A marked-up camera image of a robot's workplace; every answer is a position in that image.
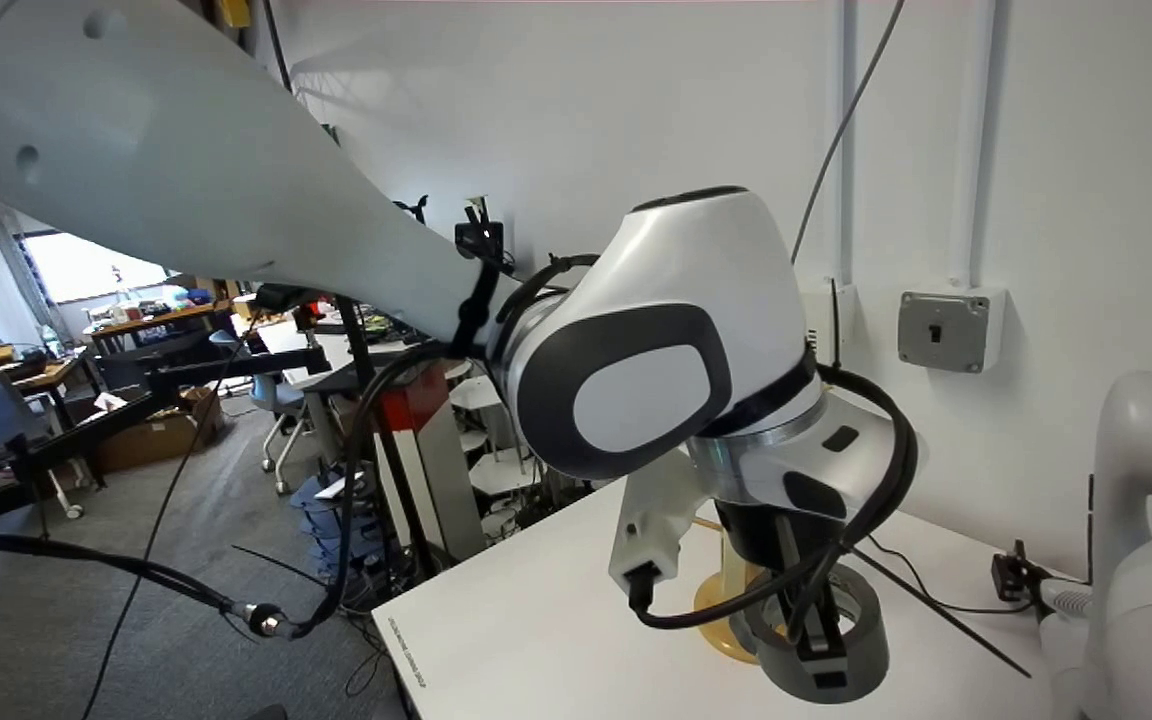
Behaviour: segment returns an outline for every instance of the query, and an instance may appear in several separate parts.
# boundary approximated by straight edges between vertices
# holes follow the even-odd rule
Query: wire
[[[826,141],[826,150],[825,150],[820,171],[816,171],[816,179],[812,179],[812,197],[806,197],[798,230],[797,230],[797,238],[793,238],[789,265],[798,261],[798,247],[803,247],[803,237],[806,237],[806,222],[812,222],[816,197],[820,197],[820,183],[825,183],[825,175],[826,175],[826,162],[831,162],[831,156],[839,150],[839,144],[844,144],[844,135],[846,135],[846,129],[853,129],[853,116],[857,116],[857,108],[860,108],[860,98],[863,98],[863,90],[869,90],[872,72],[880,69],[880,58],[884,58],[884,50],[889,50],[889,39],[893,39],[893,30],[896,30],[896,22],[900,22],[900,13],[903,13],[903,0],[893,4],[889,26],[884,26],[880,43],[875,43],[872,55],[869,55],[869,69],[863,69],[863,77],[860,77],[860,82],[857,82],[857,90],[853,90],[853,98],[846,98],[846,112],[844,112],[839,129],[837,129],[831,141]]]
[[[741,597],[732,599],[721,599],[721,602],[706,602],[706,608],[697,608],[697,611],[681,611],[681,617],[654,617],[646,608],[631,608],[646,626],[698,626],[698,622],[712,622],[712,618],[723,618],[723,617],[737,617],[775,591],[793,591],[797,582],[803,582],[806,567],[816,567],[826,553],[816,553],[812,561],[772,577],[772,579],[755,579],[750,586],[742,586]]]
[[[837,277],[826,281],[826,325],[831,325],[831,338],[826,338],[831,355],[826,358],[831,358],[831,373],[839,373],[844,366],[844,336],[839,336],[844,312],[839,312],[839,281]]]
[[[181,476],[183,476],[183,466],[187,466],[199,436],[203,436],[203,424],[191,429],[191,440],[187,440],[187,447],[183,447],[183,456],[181,456],[181,463],[177,463],[177,471],[172,471],[172,478],[169,478],[169,492],[162,492],[162,498],[161,498],[161,508],[155,508],[155,515],[151,515],[151,528],[147,528],[147,539],[142,539],[139,561],[147,561],[147,555],[151,555],[151,544],[161,539],[169,502],[172,502],[172,496],[177,496],[177,484],[181,484]],[[127,597],[125,597],[125,608],[118,608],[118,617],[112,618],[112,630],[109,630],[109,638],[104,638],[100,668],[96,668],[96,679],[93,679],[93,690],[86,690],[86,704],[82,704],[82,720],[93,716],[93,706],[96,706],[96,698],[100,698],[112,648],[114,648],[118,634],[125,634],[125,622],[127,622],[127,611],[132,611],[135,597],[139,597],[139,577],[132,579]]]
[[[947,608],[939,608],[933,597],[915,591],[903,577],[896,577],[889,565],[872,561],[869,553],[853,546],[869,567],[875,567],[880,577],[889,577],[896,586],[903,586],[906,597],[915,597],[921,602],[929,602],[939,618],[947,618],[956,630],[972,634],[987,655],[1003,661],[1006,668],[1014,668],[1029,679],[1029,668],[1014,663],[1006,652],[1001,652],[993,638],[984,638],[972,622],[956,618]]]
[[[266,19],[266,43],[273,43],[273,58],[281,65],[282,90],[290,90],[290,72],[289,72],[289,55],[282,55],[281,19],[273,17],[266,0],[263,0],[263,19]]]
[[[958,611],[958,617],[1018,617],[1018,611],[1032,608],[1032,602],[993,602],[993,608],[947,602],[947,599],[939,599],[939,597],[929,586],[924,573],[921,573],[900,546],[889,546],[889,544],[880,544],[875,537],[869,537],[869,544],[872,544],[875,553],[900,561],[900,565],[906,567],[911,582],[924,591],[924,599],[933,599],[933,602],[939,602],[939,608],[947,608],[947,611]]]
[[[380,399],[380,392],[392,382],[392,381],[399,381],[409,366],[419,366],[419,363],[426,363],[426,358],[436,358],[436,355],[444,355],[444,349],[446,344],[417,344],[417,349],[409,349],[402,355],[396,355],[392,363],[385,363],[372,381],[369,381],[369,389],[365,389],[365,395],[358,395],[358,405],[357,405],[357,420],[352,420],[352,429],[348,429],[348,436],[344,436],[344,496],[339,496],[339,553],[336,553],[336,579],[333,579],[333,586],[325,591],[325,599],[319,599],[319,608],[303,618],[303,622],[297,622],[290,626],[290,634],[307,634],[310,626],[319,626],[336,608],[339,608],[339,599],[344,599],[344,582],[348,582],[348,544],[352,544],[352,518],[357,518],[357,466],[358,466],[358,442],[369,440],[365,430],[369,430],[369,420],[372,420],[372,408],[375,408],[375,399]]]
[[[233,544],[233,546],[243,553],[243,555],[263,561],[263,565],[273,565],[273,567],[282,567],[282,573],[290,573],[290,577],[301,577],[301,579],[307,579],[307,582],[314,582],[314,586],[328,586],[325,579],[307,577],[303,567],[297,567],[297,565],[289,565],[289,561],[263,555],[263,553],[243,546],[243,544]]]
[[[233,611],[233,599],[169,565],[151,565],[139,555],[114,555],[114,553],[96,553],[96,546],[80,546],[80,544],[61,544],[61,539],[39,539],[39,537],[0,537],[0,553],[14,553],[14,555],[48,555],[48,561],[93,561],[93,565],[109,565],[118,567],[127,577],[151,579],[161,586],[172,586],[197,602],[206,602],[216,611]]]
[[[246,644],[254,644],[254,634],[243,626],[243,622],[234,622],[233,617],[219,617],[238,638],[246,638]]]

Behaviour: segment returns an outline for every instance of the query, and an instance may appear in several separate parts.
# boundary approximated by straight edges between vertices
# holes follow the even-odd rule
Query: desk
[[[100,349],[100,353],[118,353],[118,338],[132,336],[132,344],[139,349],[139,330],[151,330],[151,327],[172,327],[172,325],[203,325],[210,327],[210,315],[228,315],[228,303],[187,303],[187,309],[177,309],[177,312],[162,312],[162,315],[139,315],[139,319],[125,319],[125,325],[104,325],[96,330],[86,330],[86,338]]]
[[[906,720],[1029,720],[1045,716],[1039,682],[980,652],[884,577],[889,679],[857,704],[798,704],[750,663],[717,655],[697,630],[640,626],[609,579],[618,484],[454,565],[375,608],[375,626],[423,720],[760,720],[760,716],[906,716]],[[993,602],[987,546],[936,522],[896,515],[875,530],[906,553],[933,591]],[[654,586],[654,608],[686,608],[717,567],[717,530],[693,528],[681,579]],[[1036,671],[1032,618],[972,618]]]
[[[86,366],[86,349],[76,349],[76,353],[66,353],[65,358],[48,358],[39,373],[12,381],[12,389],[14,389],[19,395],[48,395],[48,405],[55,408],[61,430],[70,430],[76,420],[70,420],[70,412],[66,412],[66,405],[65,405],[65,395],[61,395],[61,389],[65,389],[65,381],[66,381],[70,373],[82,373],[86,382],[100,389],[96,375],[93,375],[93,366]],[[86,463],[96,487],[104,487],[104,471],[100,471],[100,463],[96,463],[96,450],[82,450],[82,463]]]

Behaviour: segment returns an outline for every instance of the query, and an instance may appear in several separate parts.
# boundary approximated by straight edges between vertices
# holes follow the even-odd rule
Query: table surface
[[[48,358],[39,373],[12,381],[14,392],[44,392],[65,382],[80,363],[86,349],[66,353],[65,358]]]
[[[697,630],[634,622],[625,591],[609,579],[617,515],[618,484],[609,484],[372,611],[423,720],[1045,716],[1039,679],[1014,676],[860,561],[846,565],[872,579],[884,602],[889,679],[857,704],[793,698],[760,668],[723,661]],[[996,602],[993,546],[915,515],[893,515],[875,537],[906,553],[939,599]],[[717,555],[717,530],[693,528],[681,579],[654,586],[654,608],[693,608]],[[962,618],[1039,676],[1032,618]]]
[[[142,330],[142,327],[161,327],[161,325],[183,325],[183,319],[199,319],[199,315],[219,315],[228,312],[228,303],[187,303],[187,309],[172,309],[162,315],[139,315],[139,319],[118,319],[118,325],[100,325],[86,336],[93,338],[109,338],[109,336],[125,336],[125,330]]]

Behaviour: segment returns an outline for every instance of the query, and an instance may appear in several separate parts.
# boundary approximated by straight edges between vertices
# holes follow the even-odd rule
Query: wall socket
[[[1006,292],[903,292],[896,349],[903,363],[984,375],[1001,355]]]

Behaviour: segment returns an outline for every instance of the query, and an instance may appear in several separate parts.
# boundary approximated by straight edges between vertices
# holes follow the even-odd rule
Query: box
[[[219,430],[219,399],[206,389],[183,389],[183,408],[161,408],[139,424],[109,436],[96,450],[100,471],[142,466],[161,460],[181,460],[187,447],[203,450]]]

